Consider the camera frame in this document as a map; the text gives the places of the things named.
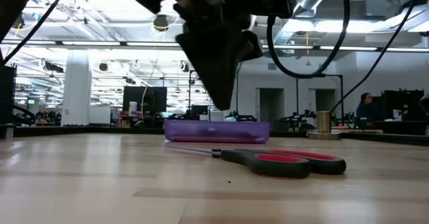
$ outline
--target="doorway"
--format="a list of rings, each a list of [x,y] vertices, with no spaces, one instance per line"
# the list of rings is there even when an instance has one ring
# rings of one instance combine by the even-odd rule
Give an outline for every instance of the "doorway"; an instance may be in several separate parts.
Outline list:
[[[257,89],[261,122],[274,123],[284,117],[284,89]]]
[[[316,89],[316,110],[330,111],[335,106],[335,90]]]

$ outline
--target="white column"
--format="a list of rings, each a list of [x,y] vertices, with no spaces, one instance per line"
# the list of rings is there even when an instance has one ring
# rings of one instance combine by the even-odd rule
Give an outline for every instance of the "white column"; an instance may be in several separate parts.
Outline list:
[[[86,50],[69,50],[64,83],[61,125],[88,125],[91,65]]]

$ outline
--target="ceiling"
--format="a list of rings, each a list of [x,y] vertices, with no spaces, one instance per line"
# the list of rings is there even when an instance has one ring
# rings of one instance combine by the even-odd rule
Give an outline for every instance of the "ceiling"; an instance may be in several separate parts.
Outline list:
[[[354,5],[365,2],[369,5],[370,0],[352,0]],[[367,20],[356,12],[355,21],[370,21],[374,23],[374,31],[369,33],[349,33],[344,42],[344,46],[371,46],[379,47],[386,43],[386,37],[392,34],[397,26],[397,18],[400,18],[402,7],[397,5],[404,0],[376,0],[378,4],[382,2],[379,17],[372,17]],[[32,29],[38,17],[44,14],[48,8],[48,3],[53,0],[31,0],[23,11],[25,25],[23,29],[12,29],[7,39],[22,39]],[[155,15],[142,7],[135,0],[61,0],[59,6],[51,13],[48,20],[37,31],[32,40],[49,41],[112,41],[112,42],[174,42],[176,35],[182,33],[183,20],[173,10],[174,0],[165,0],[162,3],[161,14],[167,15],[170,24],[169,30],[165,33],[154,29]],[[285,44],[333,46],[338,39],[339,33],[336,30],[322,30],[317,28],[318,23],[333,19],[339,22],[342,17],[341,10],[336,10],[340,5],[340,0],[324,0],[317,9],[315,18],[297,18],[298,26],[303,22],[310,23],[311,31],[303,32],[299,28],[286,32],[286,26],[292,21],[277,20],[274,34],[286,32],[289,35]],[[402,32],[394,43],[394,46],[411,47],[419,44],[421,37],[418,32],[409,32],[413,28],[423,25],[427,15],[426,5],[408,21]],[[254,17],[254,24],[251,29],[256,33],[261,41],[266,39],[266,17]],[[2,44],[1,50],[7,55],[14,46]],[[310,57],[327,56],[329,52],[311,51]],[[289,59],[300,59],[307,57],[308,51],[289,51]],[[46,62],[55,64],[66,70],[67,47],[24,47],[16,57],[11,60],[11,64],[17,66],[17,95],[19,101],[25,101],[23,96],[43,96],[43,105],[47,107],[58,107],[61,105],[64,74],[47,71],[44,69]],[[111,104],[120,107],[122,105],[123,87],[129,85],[123,77],[135,80],[136,85],[166,86],[169,87],[168,104],[173,111],[185,109],[188,104],[188,78],[189,73],[183,72],[180,65],[187,62],[186,55],[181,50],[131,50],[120,48],[99,48],[90,50],[90,59],[93,63],[93,105]],[[246,68],[255,65],[255,68],[266,70],[260,67],[261,62],[267,64],[267,60],[248,62]],[[108,71],[100,70],[101,63],[108,64]],[[197,80],[192,85],[192,104],[210,104],[210,98],[205,93],[202,83]]]

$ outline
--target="brass cylinder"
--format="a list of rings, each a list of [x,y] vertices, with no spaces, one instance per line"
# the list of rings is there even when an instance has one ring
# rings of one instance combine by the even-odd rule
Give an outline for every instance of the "brass cylinder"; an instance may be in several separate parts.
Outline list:
[[[317,112],[317,132],[330,133],[330,112],[328,111]]]

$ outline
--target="robotic arm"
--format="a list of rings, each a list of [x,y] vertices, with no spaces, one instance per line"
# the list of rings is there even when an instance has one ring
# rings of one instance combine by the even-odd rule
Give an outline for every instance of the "robotic arm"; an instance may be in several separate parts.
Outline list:
[[[152,13],[163,0],[137,0]],[[230,107],[238,63],[262,56],[251,14],[289,18],[296,0],[175,0],[183,34],[176,36],[216,107]]]

